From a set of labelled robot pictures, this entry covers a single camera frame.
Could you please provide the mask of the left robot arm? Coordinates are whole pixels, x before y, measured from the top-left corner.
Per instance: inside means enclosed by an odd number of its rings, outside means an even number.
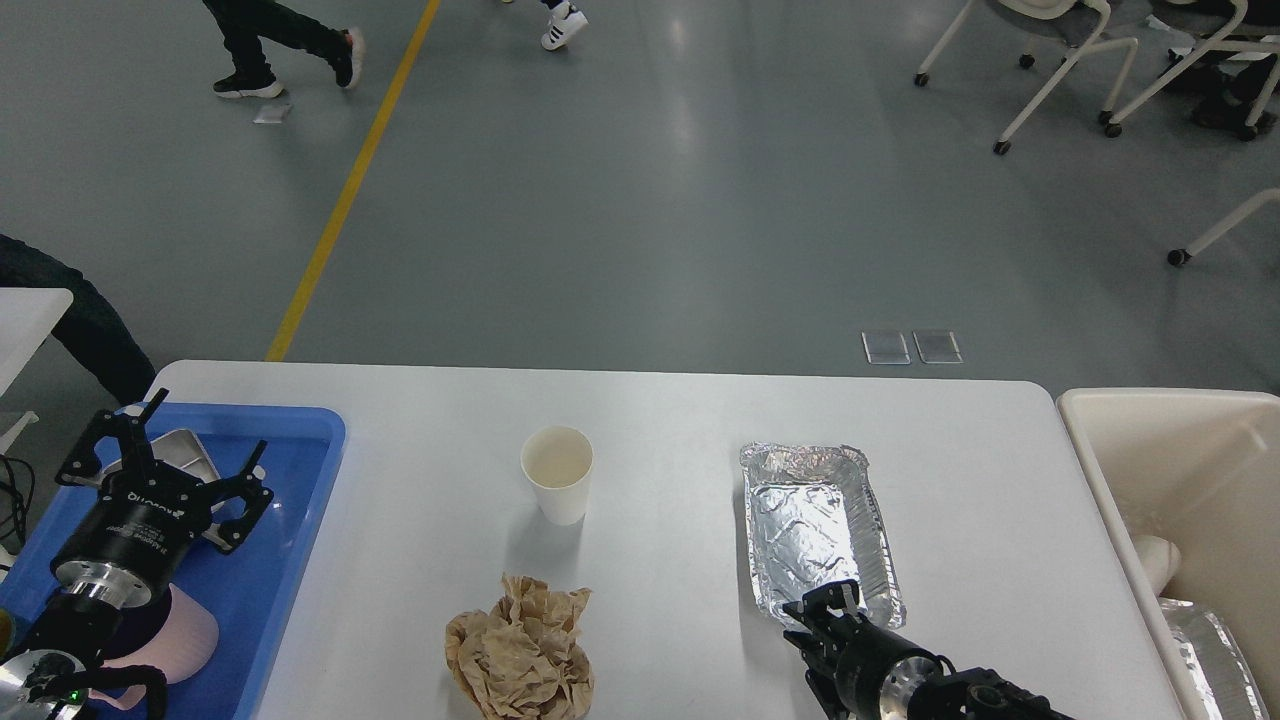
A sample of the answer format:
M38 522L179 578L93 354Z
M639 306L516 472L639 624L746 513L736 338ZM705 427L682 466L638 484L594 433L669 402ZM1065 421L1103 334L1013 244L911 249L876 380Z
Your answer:
M165 716L164 670L105 661L123 615L159 601L197 538L236 552L274 498L259 466L265 439L210 482L159 460L146 427L166 396L156 391L137 415L97 413L67 455L58 482L92 486L97 498L49 565L58 589L4 656L5 719L72 719L91 691L133 685L148 717Z

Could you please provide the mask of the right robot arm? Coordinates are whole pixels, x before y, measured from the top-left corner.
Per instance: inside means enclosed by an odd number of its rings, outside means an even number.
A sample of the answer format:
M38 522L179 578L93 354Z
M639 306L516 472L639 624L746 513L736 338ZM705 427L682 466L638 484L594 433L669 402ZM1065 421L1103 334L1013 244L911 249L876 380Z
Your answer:
M995 670L956 670L858 607L855 580L808 591L782 610L803 625L786 630L805 679L828 719L1061 719L1050 701Z

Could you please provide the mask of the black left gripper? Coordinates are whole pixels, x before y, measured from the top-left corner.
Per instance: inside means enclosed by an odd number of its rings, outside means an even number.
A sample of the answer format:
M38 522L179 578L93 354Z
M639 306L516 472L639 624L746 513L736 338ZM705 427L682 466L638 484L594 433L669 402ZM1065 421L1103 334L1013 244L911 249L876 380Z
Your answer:
M168 488L156 480L146 424L168 395L160 388L138 415L97 411L55 473L59 486L93 487L101 495L50 562L64 591L114 609L155 603L198 536L219 553L234 553L270 507L274 492L257 474L266 439L233 475ZM111 473L102 470L96 452L104 438L120 450L122 466ZM212 521L212 506L232 498L243 503L243 512Z

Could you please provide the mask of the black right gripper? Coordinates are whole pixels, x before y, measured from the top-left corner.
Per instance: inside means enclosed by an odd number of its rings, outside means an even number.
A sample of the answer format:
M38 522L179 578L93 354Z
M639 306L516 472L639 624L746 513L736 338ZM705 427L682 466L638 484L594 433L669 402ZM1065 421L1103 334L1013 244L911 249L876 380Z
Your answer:
M827 719L909 719L924 684L943 675L943 660L867 621L860 585L829 582L782 606L800 630L783 630L806 665L805 682Z

